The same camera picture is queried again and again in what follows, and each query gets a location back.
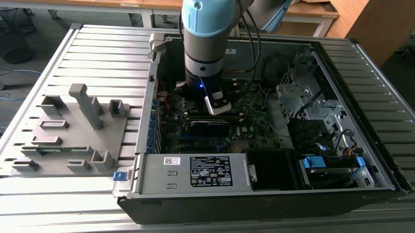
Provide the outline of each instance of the motherboard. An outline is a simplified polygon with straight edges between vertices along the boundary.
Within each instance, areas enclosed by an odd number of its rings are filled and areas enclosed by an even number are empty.
[[[256,84],[232,104],[229,112],[212,116],[202,101],[188,101],[176,94],[174,83],[158,82],[161,153],[241,153],[248,148],[277,146],[268,122],[265,95]],[[246,81],[234,79],[225,82],[233,88],[246,85]]]

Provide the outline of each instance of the wooden cabinet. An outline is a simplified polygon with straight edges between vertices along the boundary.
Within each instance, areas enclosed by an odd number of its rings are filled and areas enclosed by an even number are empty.
[[[353,38],[381,66],[415,29],[415,0],[330,0],[340,18],[325,37]]]

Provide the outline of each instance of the gray vertical post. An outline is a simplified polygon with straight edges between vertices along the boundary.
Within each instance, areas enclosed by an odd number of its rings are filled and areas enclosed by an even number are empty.
[[[69,88],[69,96],[76,99],[78,108],[88,122],[90,123],[92,128],[94,130],[98,130],[102,128],[102,121],[98,118],[94,107],[90,103],[90,99],[86,95],[86,89],[86,85],[84,85],[82,83],[73,83]]]

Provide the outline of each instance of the black plastic part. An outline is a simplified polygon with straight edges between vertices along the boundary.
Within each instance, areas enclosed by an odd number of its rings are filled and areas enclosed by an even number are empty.
[[[117,204],[136,224],[210,223],[340,215],[392,197],[395,193],[385,190],[333,190],[302,194],[124,199]]]
[[[355,39],[355,38],[348,38],[348,40],[349,40],[349,42],[351,42],[352,44],[359,44],[357,39]]]
[[[286,124],[290,141],[297,152],[302,154],[320,154],[320,143],[332,148],[332,136],[325,128],[322,120],[301,120],[290,118]]]
[[[84,26],[82,23],[73,23],[73,24],[70,25],[70,28],[69,28],[69,29],[81,29],[82,26]]]
[[[285,149],[246,149],[248,165],[254,166],[253,190],[302,190],[298,155]]]

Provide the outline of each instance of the robotic arm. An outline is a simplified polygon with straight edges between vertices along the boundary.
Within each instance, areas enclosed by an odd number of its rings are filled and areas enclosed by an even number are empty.
[[[261,30],[274,31],[290,0],[184,0],[185,85],[204,99],[210,115],[230,110],[221,87],[222,60],[229,32],[248,10]]]

